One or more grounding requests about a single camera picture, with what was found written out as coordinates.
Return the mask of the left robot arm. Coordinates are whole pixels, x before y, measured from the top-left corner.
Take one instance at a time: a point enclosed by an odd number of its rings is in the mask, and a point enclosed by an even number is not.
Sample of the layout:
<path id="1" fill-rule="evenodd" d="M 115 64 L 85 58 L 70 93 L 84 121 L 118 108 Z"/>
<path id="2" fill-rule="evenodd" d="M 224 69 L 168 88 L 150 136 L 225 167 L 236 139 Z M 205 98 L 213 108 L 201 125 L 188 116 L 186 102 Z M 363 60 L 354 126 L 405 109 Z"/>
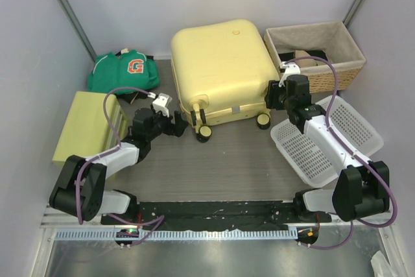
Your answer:
<path id="1" fill-rule="evenodd" d="M 138 109 L 120 145 L 88 158 L 68 157 L 49 197 L 49 206 L 78 217 L 80 223 L 96 215 L 115 215 L 123 224 L 132 224 L 138 216 L 137 198 L 124 191 L 106 191 L 106 180 L 144 160 L 153 139 L 162 134 L 180 137 L 188 126 L 178 111 L 166 117 L 151 108 Z"/>

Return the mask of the beige cloth in basket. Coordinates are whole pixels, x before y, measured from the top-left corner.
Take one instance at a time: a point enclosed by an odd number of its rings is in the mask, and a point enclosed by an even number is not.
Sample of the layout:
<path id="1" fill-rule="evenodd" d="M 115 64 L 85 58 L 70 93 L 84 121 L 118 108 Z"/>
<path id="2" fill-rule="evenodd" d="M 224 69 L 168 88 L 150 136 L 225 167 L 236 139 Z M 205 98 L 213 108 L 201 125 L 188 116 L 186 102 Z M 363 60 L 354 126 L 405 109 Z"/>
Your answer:
<path id="1" fill-rule="evenodd" d="M 319 58 L 322 58 L 324 60 L 327 60 L 327 56 L 326 56 L 325 52 L 322 51 L 322 50 L 308 50 L 308 51 L 295 50 L 295 52 L 294 52 L 294 58 L 301 58 L 301 57 L 305 57 L 305 56 L 315 56 L 315 57 L 319 57 Z M 315 60 L 315 59 L 310 59 L 310 58 L 297 60 L 296 64 L 299 67 L 314 67 L 314 66 L 324 65 L 323 62 L 321 62 L 319 60 Z"/>

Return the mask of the white crumpled plastic bag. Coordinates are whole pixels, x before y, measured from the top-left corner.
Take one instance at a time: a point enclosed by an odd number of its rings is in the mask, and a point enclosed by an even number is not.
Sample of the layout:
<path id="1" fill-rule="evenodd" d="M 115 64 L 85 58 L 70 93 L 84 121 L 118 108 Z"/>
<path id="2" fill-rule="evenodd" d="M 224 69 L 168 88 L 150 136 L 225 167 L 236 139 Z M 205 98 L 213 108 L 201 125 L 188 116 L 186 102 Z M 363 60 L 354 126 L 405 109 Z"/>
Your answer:
<path id="1" fill-rule="evenodd" d="M 397 274 L 381 251 L 377 251 L 370 261 L 375 277 L 396 277 Z"/>

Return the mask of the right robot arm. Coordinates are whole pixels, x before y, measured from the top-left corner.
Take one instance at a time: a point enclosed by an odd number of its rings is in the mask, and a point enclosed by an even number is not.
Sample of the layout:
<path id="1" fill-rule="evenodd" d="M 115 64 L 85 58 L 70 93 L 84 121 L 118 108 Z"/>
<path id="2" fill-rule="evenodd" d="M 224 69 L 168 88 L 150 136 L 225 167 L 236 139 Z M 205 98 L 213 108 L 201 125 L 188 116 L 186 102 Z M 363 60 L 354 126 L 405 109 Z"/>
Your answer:
<path id="1" fill-rule="evenodd" d="M 268 82 L 265 104 L 286 111 L 288 119 L 274 126 L 270 135 L 309 186 L 295 194 L 292 212 L 297 220 L 309 221 L 321 211 L 348 222 L 396 210 L 389 168 L 370 158 L 380 146 L 360 151 L 366 142 L 380 138 L 348 103 L 337 95 L 313 102 L 309 79 L 293 74 Z M 371 137 L 358 141 L 347 126 Z"/>

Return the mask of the wicker basket with liner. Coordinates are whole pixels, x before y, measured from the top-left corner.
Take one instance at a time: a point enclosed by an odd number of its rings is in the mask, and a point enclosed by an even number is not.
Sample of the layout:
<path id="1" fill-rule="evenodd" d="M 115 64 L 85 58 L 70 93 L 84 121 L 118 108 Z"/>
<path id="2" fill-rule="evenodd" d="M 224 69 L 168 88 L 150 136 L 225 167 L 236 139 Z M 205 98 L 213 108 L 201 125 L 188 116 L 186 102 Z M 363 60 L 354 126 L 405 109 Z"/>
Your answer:
<path id="1" fill-rule="evenodd" d="M 366 63 L 366 58 L 341 21 L 267 28 L 265 45 L 279 76 L 281 65 L 293 58 L 307 76 L 311 93 L 333 91 L 337 72 L 338 89 L 345 90 Z"/>

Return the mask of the green jersey with G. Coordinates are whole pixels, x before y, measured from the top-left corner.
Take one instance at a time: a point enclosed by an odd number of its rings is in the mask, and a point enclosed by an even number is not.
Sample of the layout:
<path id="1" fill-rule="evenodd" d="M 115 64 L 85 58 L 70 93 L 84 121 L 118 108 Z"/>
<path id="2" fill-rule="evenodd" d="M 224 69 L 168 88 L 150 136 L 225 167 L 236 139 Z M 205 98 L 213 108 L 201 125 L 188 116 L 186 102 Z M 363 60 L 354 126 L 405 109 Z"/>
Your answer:
<path id="1" fill-rule="evenodd" d="M 87 79 L 88 91 L 108 93 L 123 87 L 117 94 L 126 94 L 131 86 L 149 91 L 160 85 L 158 68 L 153 57 L 136 50 L 99 55 Z"/>

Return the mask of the white plastic mesh basket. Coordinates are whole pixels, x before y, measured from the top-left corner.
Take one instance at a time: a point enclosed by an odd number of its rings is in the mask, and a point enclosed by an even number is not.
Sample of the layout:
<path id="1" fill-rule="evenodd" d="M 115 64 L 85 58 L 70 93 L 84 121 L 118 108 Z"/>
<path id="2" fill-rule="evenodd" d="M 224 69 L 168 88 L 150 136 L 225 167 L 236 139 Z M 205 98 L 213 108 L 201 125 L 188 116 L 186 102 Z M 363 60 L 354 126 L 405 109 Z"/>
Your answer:
<path id="1" fill-rule="evenodd" d="M 344 99 L 337 96 L 329 112 L 329 126 L 352 150 L 349 153 L 327 129 L 324 116 L 315 117 L 304 132 L 288 119 L 274 126 L 270 135 L 277 149 L 298 176 L 313 188 L 337 179 L 347 165 L 360 166 L 352 158 L 364 160 L 379 151 L 383 139 L 374 127 Z"/>

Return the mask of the black cloth in basket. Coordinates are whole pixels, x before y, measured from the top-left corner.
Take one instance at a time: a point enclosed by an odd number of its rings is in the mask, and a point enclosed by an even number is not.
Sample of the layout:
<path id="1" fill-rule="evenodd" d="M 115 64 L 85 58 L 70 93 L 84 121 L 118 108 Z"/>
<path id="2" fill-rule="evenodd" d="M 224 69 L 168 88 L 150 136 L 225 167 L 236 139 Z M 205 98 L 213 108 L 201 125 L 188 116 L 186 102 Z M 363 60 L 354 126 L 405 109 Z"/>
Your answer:
<path id="1" fill-rule="evenodd" d="M 287 62 L 294 58 L 294 51 L 288 53 L 280 53 L 279 58 L 282 62 Z"/>

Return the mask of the dark cloth under jersey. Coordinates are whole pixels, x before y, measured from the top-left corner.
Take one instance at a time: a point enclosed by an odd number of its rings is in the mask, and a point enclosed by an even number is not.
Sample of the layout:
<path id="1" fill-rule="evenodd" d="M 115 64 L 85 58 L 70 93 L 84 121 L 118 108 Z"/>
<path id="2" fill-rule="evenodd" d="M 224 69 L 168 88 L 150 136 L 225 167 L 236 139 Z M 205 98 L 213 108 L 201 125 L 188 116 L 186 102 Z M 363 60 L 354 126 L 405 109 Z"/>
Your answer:
<path id="1" fill-rule="evenodd" d="M 133 91 L 129 93 L 120 93 L 117 94 L 117 98 L 125 101 L 128 104 L 132 104 L 135 100 L 138 99 L 147 99 L 153 98 L 154 94 L 152 92 L 143 92 L 143 91 Z"/>

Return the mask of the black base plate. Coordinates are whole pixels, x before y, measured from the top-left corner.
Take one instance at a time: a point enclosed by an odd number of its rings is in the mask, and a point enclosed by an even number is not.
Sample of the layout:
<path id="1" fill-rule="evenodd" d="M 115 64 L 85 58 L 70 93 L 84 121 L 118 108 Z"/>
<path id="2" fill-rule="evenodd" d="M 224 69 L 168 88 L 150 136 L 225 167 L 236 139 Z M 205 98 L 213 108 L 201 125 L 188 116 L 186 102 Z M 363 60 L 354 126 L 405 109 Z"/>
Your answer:
<path id="1" fill-rule="evenodd" d="M 120 218 L 132 223 L 146 223 L 161 215 L 164 220 L 159 231 L 286 230 L 289 223 L 332 221 L 328 213 L 298 213 L 295 204 L 281 200 L 140 202 L 131 216 Z"/>

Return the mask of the aluminium rail frame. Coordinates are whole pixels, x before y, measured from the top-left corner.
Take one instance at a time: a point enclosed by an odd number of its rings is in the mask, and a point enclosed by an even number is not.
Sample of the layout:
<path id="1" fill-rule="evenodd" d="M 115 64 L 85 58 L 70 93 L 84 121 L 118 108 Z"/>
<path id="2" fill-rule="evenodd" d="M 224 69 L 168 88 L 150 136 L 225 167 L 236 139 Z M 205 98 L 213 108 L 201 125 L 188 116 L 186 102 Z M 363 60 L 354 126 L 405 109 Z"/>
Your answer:
<path id="1" fill-rule="evenodd" d="M 289 223 L 287 229 L 297 229 L 295 240 L 149 241 L 164 216 L 128 224 L 102 216 L 80 225 L 74 217 L 47 208 L 32 275 L 374 276 L 370 261 L 377 251 L 398 275 L 391 230 L 376 228 L 388 219 L 387 213 L 370 217 L 367 224 L 330 216 L 330 223 Z M 58 230 L 68 228 L 130 228 L 149 233 L 133 241 L 54 239 Z"/>

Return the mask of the yellow-green drawer box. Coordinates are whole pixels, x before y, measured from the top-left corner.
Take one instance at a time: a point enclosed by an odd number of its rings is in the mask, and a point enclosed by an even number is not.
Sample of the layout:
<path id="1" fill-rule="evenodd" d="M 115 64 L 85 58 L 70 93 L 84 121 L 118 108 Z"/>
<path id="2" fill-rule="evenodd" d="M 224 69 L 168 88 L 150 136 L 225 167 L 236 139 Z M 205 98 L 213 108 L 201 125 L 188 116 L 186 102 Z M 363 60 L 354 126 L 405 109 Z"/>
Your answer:
<path id="1" fill-rule="evenodd" d="M 57 168 L 62 169 L 72 155 L 86 158 L 117 145 L 116 135 L 104 116 L 103 102 L 117 135 L 121 139 L 126 136 L 128 119 L 115 95 L 78 91 L 52 158 Z"/>

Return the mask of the yellow hard-shell suitcase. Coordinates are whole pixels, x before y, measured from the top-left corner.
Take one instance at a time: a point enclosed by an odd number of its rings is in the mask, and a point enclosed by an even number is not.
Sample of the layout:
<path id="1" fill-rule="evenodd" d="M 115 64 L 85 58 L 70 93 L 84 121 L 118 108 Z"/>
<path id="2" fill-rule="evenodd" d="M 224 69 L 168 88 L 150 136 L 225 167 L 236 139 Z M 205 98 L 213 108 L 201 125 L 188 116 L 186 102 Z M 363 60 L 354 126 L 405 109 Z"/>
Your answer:
<path id="1" fill-rule="evenodd" d="M 255 118 L 270 127 L 265 97 L 278 73 L 257 27 L 246 19 L 179 30 L 171 40 L 178 103 L 201 143 L 213 126 Z"/>

